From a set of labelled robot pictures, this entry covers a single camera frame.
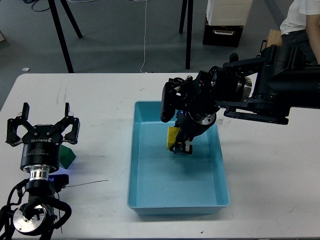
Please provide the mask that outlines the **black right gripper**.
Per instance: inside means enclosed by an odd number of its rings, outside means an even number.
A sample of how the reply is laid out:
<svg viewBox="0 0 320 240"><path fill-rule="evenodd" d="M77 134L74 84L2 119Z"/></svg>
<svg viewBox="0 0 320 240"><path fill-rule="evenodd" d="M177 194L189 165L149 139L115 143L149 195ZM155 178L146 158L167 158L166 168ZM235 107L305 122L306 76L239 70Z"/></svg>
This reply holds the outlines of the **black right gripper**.
<svg viewBox="0 0 320 240"><path fill-rule="evenodd" d="M179 132L174 145L169 150L174 154L191 155L193 153L193 146L190 140L203 134L213 126L217 115L215 113L190 113L186 110L179 110L176 118L174 126L179 128Z"/></svg>

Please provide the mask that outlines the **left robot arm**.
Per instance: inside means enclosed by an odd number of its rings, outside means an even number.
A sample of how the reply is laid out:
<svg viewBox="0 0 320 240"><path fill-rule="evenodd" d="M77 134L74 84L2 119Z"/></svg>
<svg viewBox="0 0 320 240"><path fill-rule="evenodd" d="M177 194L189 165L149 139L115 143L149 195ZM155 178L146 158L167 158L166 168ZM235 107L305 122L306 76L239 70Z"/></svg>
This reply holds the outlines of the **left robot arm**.
<svg viewBox="0 0 320 240"><path fill-rule="evenodd" d="M31 125L29 110L25 102L20 115L7 121L6 143L23 145L20 169L29 178L12 188L0 210L2 240L12 239L14 232L49 240L72 214L70 205L55 197L69 184L69 176L56 171L61 164L62 144L78 142L80 121L70 115L69 103L65 104L64 117L54 125Z"/></svg>

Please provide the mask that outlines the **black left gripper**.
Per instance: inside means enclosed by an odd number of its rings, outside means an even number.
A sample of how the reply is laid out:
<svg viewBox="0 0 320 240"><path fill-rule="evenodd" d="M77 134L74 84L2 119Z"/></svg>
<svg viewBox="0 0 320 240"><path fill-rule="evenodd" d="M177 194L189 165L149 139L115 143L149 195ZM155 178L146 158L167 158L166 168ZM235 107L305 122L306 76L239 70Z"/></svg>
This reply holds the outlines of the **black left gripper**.
<svg viewBox="0 0 320 240"><path fill-rule="evenodd" d="M64 117L55 125L40 124L35 128L28 122L30 106L23 103L22 112L15 118L7 120L6 143L16 147L23 143L20 169L29 173L33 166L49 167L49 172L54 173L60 168L61 144L71 145L78 143L80 120L70 113L70 104L65 103ZM17 134L19 126L23 126L27 133L21 138ZM70 132L64 136L62 133L67 127L72 126Z"/></svg>

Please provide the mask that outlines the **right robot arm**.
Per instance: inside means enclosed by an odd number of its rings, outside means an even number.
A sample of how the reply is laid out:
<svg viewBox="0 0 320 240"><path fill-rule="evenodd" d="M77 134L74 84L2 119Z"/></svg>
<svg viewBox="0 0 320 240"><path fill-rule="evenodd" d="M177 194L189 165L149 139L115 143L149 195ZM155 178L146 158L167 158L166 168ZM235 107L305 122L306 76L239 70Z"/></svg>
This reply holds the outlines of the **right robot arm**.
<svg viewBox="0 0 320 240"><path fill-rule="evenodd" d="M166 148L190 155L192 140L206 132L224 109L229 118L287 125L291 108L320 106L320 68L296 47L272 45L259 57L239 60L233 53L223 66L197 77L169 79L162 91L160 119L167 123Z"/></svg>

